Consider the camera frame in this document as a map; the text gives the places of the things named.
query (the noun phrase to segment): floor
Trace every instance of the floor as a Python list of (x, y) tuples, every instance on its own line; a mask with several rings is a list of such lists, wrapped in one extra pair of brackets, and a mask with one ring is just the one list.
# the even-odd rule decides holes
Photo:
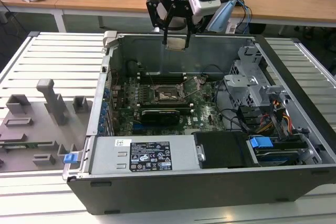
[[(27, 31), (57, 32), (54, 17), (51, 15), (30, 13), (15, 15)], [(153, 29), (150, 20), (147, 18), (104, 17), (103, 22), (106, 29), (121, 32), (147, 33)], [(68, 32), (72, 33), (103, 33), (105, 31), (105, 29), (99, 28), (98, 19), (95, 16), (66, 15), (65, 23)], [(280, 26), (267, 25), (263, 35), (265, 37), (279, 37), (279, 29)], [(299, 31), (295, 31), (294, 27), (287, 26), (281, 37), (298, 38), (329, 69), (335, 62), (336, 53), (324, 49), (324, 33), (322, 28), (316, 28), (313, 40), (307, 40), (302, 35), (302, 27)], [(8, 19), (7, 24), (0, 24), (0, 70), (6, 66), (25, 37), (26, 33), (20, 28), (13, 16)]]

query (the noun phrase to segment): motherboard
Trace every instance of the motherboard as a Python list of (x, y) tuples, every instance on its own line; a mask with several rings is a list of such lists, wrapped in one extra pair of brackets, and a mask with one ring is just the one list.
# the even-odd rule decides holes
[(179, 84), (150, 79), (149, 84), (139, 78), (112, 81), (114, 135), (190, 135), (225, 129), (214, 102), (214, 82), (201, 76), (186, 76)]

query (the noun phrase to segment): power supply label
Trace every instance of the power supply label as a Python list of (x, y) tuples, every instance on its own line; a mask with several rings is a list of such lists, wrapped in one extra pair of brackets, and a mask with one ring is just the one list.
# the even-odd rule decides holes
[(130, 170), (132, 172), (172, 169), (169, 142), (131, 143)]

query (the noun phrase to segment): yellow wire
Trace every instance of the yellow wire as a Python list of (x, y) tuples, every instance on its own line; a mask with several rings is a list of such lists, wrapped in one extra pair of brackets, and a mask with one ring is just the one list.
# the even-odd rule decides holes
[(263, 132), (263, 131), (267, 130), (270, 126), (272, 126), (272, 122), (268, 123), (265, 127), (260, 129), (257, 133), (260, 133), (260, 132)]
[(287, 119), (287, 125), (288, 125), (287, 129), (288, 129), (288, 132), (290, 132), (290, 126), (289, 126), (289, 124), (290, 124), (289, 122), (290, 121), (289, 121), (289, 118), (286, 115), (284, 115), (283, 118)]

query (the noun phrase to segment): slatted tabletop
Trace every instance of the slatted tabletop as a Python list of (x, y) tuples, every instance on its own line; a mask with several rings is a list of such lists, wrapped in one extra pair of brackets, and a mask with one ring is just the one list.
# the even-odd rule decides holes
[[(320, 111), (334, 115), (330, 112), (335, 104), (334, 95), (318, 94), (318, 91), (312, 90), (326, 90), (327, 93), (333, 94), (331, 90), (334, 80), (328, 81), (329, 76), (321, 73), (325, 70), (316, 68), (312, 64), (316, 59), (289, 39), (268, 40)], [(65, 100), (72, 100), (72, 95), (86, 94), (92, 100), (99, 74), (97, 66), (100, 66), (103, 57), (101, 48), (102, 34), (41, 33), (38, 37), (27, 38), (0, 74), (0, 107), (2, 108), (0, 119), (7, 113), (5, 103), (10, 94), (24, 93), (29, 101), (44, 100), (42, 95), (35, 91), (35, 85), (40, 78), (54, 79), (55, 91), (59, 91)], [(271, 73), (271, 75), (279, 83), (275, 74)], [(92, 216), (86, 212), (84, 205), (66, 185), (61, 177), (61, 171), (46, 171), (45, 175), (27, 174), (27, 176), (15, 177), (0, 174), (0, 223), (63, 223), (66, 221), (97, 224), (171, 224), (232, 221), (250, 224), (274, 222), (329, 224), (335, 223), (335, 195), (335, 185), (323, 185), (295, 202), (282, 204)]]
[(103, 34), (40, 33), (28, 37), (0, 83), (0, 120), (12, 94), (25, 94), (30, 102), (44, 101), (36, 90), (39, 79), (53, 79), (54, 91), (65, 101), (85, 95), (93, 101), (101, 67)]
[[(291, 39), (268, 38), (268, 43), (298, 81), (331, 127), (336, 131), (336, 81), (320, 62), (301, 44)], [(281, 84), (270, 67), (276, 84)]]

